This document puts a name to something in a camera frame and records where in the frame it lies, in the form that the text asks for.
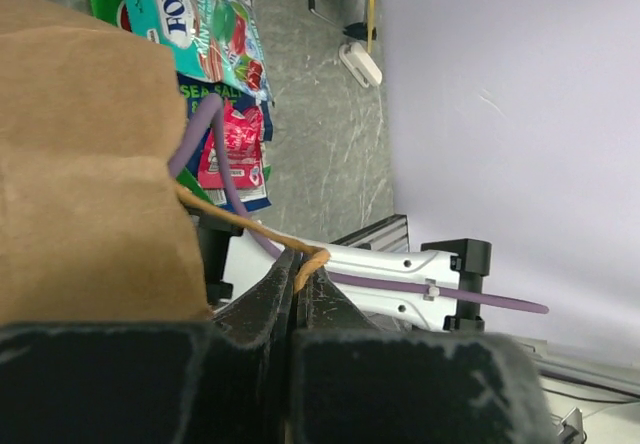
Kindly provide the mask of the red snack packet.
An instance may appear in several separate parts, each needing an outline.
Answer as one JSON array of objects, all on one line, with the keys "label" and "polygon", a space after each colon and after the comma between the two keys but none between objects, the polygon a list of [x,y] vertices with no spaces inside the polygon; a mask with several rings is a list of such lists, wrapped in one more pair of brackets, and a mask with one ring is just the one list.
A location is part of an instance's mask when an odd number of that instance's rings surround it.
[{"label": "red snack packet", "polygon": [[[223,110],[224,145],[230,174],[237,189],[257,188],[264,183],[262,136],[264,117],[251,106],[245,112],[226,101]],[[197,179],[203,189],[224,187],[215,150],[213,131],[209,132],[201,154]]]}]

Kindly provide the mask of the brown paper bag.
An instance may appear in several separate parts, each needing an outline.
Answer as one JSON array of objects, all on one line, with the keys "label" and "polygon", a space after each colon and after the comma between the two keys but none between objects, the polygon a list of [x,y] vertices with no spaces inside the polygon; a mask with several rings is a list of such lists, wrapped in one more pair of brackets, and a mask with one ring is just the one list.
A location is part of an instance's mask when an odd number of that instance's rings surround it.
[{"label": "brown paper bag", "polygon": [[1,320],[212,315],[177,182],[170,53],[46,0],[1,0]]}]

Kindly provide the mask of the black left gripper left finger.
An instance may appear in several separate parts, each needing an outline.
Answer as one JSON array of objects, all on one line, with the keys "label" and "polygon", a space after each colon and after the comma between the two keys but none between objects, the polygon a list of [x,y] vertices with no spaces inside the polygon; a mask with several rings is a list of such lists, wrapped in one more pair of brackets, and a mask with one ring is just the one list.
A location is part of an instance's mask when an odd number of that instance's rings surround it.
[{"label": "black left gripper left finger", "polygon": [[280,443],[296,255],[205,321],[1,330],[5,443]]}]

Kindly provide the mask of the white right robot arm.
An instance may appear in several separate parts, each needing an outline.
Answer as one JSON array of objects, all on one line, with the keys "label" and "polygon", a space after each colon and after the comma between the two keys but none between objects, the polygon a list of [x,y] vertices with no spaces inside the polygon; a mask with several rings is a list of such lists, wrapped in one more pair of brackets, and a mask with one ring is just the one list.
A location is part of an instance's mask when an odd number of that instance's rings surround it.
[{"label": "white right robot arm", "polygon": [[207,285],[233,288],[214,318],[212,411],[197,442],[557,441],[532,361],[480,319],[481,305],[537,310],[483,293],[487,242],[329,245],[297,286],[315,243],[276,246],[209,216],[197,234]]}]

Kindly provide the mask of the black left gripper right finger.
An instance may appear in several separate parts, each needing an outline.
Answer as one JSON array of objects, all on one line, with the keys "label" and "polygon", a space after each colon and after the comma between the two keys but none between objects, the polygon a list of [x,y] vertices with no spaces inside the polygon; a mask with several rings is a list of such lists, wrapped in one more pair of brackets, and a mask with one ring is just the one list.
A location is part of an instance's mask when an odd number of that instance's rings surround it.
[{"label": "black left gripper right finger", "polygon": [[489,333],[385,331],[317,270],[297,296],[296,443],[555,443],[531,359]]}]

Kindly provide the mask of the teal snack packet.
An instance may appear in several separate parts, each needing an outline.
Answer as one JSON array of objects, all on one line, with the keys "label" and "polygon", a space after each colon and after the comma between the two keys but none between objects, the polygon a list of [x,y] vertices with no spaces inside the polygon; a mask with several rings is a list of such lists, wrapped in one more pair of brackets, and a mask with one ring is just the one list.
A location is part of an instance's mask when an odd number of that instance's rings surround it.
[{"label": "teal snack packet", "polygon": [[173,52],[176,70],[272,99],[252,0],[124,0],[131,31]]}]

